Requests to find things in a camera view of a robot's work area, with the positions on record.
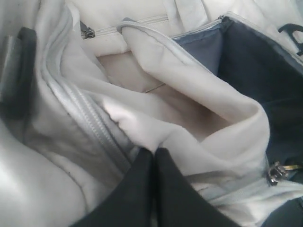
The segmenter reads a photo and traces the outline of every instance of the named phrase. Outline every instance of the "metal zipper pull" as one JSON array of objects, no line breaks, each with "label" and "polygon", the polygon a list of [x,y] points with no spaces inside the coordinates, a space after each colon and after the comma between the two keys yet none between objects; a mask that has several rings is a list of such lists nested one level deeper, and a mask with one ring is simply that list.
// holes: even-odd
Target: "metal zipper pull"
[{"label": "metal zipper pull", "polygon": [[80,28],[84,39],[91,39],[96,36],[95,31],[92,28],[87,27],[82,21],[80,21]]},{"label": "metal zipper pull", "polygon": [[303,169],[303,166],[292,165],[283,166],[280,162],[275,162],[267,172],[267,179],[272,186],[276,186],[280,181],[285,180],[289,173],[288,171]]}]

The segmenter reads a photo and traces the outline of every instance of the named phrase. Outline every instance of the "bag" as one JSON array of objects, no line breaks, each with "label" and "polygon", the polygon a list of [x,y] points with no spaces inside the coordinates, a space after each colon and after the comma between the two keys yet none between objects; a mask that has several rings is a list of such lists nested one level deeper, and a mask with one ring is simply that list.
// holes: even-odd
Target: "bag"
[{"label": "bag", "polygon": [[[192,187],[243,227],[303,196],[270,165],[303,147],[302,49],[289,26],[278,31],[303,26],[294,1],[1,4],[0,36],[11,35],[2,45],[2,227],[72,225],[115,189],[139,147],[167,148]],[[23,26],[36,49],[23,44],[33,33],[13,39]]]}]

